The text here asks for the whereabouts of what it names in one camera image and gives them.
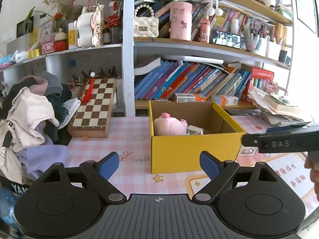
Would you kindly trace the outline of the person's right hand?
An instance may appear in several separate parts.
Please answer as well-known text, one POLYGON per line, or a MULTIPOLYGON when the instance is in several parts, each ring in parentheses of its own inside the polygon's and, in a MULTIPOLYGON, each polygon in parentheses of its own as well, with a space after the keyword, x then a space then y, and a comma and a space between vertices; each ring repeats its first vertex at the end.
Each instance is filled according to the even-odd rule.
POLYGON ((314 183, 314 191, 317 196, 317 200, 319 201, 319 172, 314 169, 313 164, 307 158, 304 164, 306 169, 310 169, 310 179, 314 183))

